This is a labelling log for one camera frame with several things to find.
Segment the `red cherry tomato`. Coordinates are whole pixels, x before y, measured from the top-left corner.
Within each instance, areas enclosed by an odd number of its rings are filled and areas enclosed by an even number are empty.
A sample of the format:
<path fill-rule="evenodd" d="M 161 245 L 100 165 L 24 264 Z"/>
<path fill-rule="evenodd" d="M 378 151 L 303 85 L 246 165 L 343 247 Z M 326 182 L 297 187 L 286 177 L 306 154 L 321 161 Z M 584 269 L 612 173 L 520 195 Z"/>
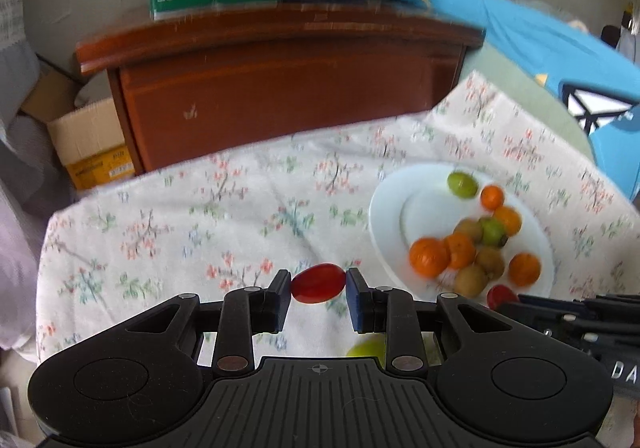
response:
<path fill-rule="evenodd" d="M 497 310 L 503 304 L 517 303 L 518 296 L 508 286 L 496 284 L 487 292 L 486 302 L 491 310 Z"/>
<path fill-rule="evenodd" d="M 291 295 L 299 303 L 320 304 L 340 294 L 346 274 L 334 264 L 319 264 L 297 274 L 291 282 Z"/>

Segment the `orange tangerine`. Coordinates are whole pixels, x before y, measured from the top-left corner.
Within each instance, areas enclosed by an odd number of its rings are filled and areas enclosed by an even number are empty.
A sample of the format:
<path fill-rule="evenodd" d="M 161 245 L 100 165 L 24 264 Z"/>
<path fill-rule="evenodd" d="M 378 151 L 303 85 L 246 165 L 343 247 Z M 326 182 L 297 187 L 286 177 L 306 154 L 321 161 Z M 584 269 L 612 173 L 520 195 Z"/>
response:
<path fill-rule="evenodd" d="M 409 263 L 421 277 L 434 279 L 449 267 L 450 253 L 442 240 L 423 237 L 410 246 Z"/>
<path fill-rule="evenodd" d="M 518 234 L 522 228 L 522 216 L 512 206 L 501 205 L 500 208 L 496 208 L 492 212 L 492 217 L 502 223 L 506 234 L 509 237 L 513 237 Z"/>
<path fill-rule="evenodd" d="M 470 266 L 476 257 L 475 243 L 462 232 L 454 232 L 444 239 L 449 252 L 449 268 L 462 269 Z"/>
<path fill-rule="evenodd" d="M 531 286 L 541 275 L 541 262 L 532 253 L 518 253 L 510 260 L 508 278 L 514 286 Z"/>
<path fill-rule="evenodd" d="M 480 204 L 489 211 L 494 212 L 504 205 L 504 192 L 498 185 L 487 185 L 480 192 Z"/>

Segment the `white ceramic plate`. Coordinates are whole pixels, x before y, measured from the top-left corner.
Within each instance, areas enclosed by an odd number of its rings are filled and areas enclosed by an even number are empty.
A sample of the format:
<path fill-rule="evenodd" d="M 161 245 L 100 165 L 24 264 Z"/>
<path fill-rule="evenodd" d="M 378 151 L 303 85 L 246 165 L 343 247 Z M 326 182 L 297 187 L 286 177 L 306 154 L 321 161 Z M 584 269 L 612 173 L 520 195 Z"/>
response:
<path fill-rule="evenodd" d="M 454 231 L 460 220 L 480 218 L 487 212 L 479 198 L 461 199 L 451 192 L 447 177 L 454 171 L 465 172 L 480 188 L 495 179 L 461 165 L 442 162 L 419 163 L 393 172 L 375 189 L 369 208 L 369 231 L 376 255 L 394 286 L 410 292 L 422 301 L 434 301 L 439 293 L 454 288 L 450 269 L 435 279 L 417 274 L 409 262 L 410 246 L 423 237 L 441 239 Z M 552 247 L 539 220 L 515 194 L 506 193 L 506 205 L 522 219 L 522 228 L 502 249 L 508 262 L 515 254 L 532 253 L 541 264 L 541 275 L 530 286 L 511 286 L 507 276 L 499 282 L 516 293 L 546 298 L 551 294 L 555 268 Z"/>

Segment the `brown longan fruit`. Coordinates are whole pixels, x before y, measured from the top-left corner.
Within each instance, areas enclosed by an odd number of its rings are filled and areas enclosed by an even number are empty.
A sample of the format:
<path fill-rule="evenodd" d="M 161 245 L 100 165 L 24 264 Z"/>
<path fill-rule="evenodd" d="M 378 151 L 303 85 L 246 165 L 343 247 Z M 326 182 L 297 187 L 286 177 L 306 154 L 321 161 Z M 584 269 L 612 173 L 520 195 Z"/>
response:
<path fill-rule="evenodd" d="M 490 281 L 498 280 L 506 270 L 506 263 L 501 251 L 492 246 L 483 246 L 475 257 L 475 264 L 483 269 L 483 272 Z"/>
<path fill-rule="evenodd" d="M 457 226 L 454 227 L 454 233 L 465 234 L 474 243 L 480 243 L 483 240 L 484 228 L 479 220 L 465 218 L 464 220 L 460 220 Z"/>

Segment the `cardboard box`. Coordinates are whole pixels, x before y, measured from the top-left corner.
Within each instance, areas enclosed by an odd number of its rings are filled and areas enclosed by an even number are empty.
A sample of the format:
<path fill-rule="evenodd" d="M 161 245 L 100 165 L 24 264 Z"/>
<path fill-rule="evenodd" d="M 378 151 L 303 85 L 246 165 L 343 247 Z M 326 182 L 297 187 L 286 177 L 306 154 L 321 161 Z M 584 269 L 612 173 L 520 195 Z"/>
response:
<path fill-rule="evenodd" d="M 137 174 L 111 95 L 92 99 L 65 75 L 50 70 L 40 75 L 22 110 L 47 127 L 76 190 L 93 190 Z"/>

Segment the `brown wooden cabinet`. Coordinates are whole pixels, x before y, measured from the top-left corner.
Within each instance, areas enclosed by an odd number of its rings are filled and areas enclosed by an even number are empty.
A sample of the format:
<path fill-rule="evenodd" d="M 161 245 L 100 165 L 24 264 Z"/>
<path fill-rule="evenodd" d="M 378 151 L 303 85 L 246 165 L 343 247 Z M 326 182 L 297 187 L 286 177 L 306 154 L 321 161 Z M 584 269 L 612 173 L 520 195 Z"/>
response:
<path fill-rule="evenodd" d="M 277 4 L 143 18 L 78 43 L 139 172 L 288 134 L 422 112 L 484 32 L 383 5 Z"/>

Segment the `blue plush pillow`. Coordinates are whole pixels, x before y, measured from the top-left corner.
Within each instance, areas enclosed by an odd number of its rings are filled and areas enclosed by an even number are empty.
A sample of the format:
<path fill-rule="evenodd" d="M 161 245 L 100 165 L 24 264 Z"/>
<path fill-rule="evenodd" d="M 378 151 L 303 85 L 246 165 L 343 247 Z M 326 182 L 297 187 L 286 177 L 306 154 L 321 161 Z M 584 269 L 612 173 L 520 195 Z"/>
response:
<path fill-rule="evenodd" d="M 536 78 L 587 135 L 597 166 L 629 199 L 639 195 L 639 67 L 568 23 L 510 0 L 396 0 L 485 32 L 485 41 Z"/>

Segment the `checkered hanging cloth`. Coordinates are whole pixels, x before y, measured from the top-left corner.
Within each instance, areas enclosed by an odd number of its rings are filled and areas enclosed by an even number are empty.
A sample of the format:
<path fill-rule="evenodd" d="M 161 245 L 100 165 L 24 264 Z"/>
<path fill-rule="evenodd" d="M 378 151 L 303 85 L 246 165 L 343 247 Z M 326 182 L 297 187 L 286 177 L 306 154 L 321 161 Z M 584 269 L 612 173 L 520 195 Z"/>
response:
<path fill-rule="evenodd" d="M 40 79 L 26 38 L 23 0 L 1 0 L 1 348 L 35 335 L 38 264 L 55 179 L 46 130 L 21 106 Z"/>

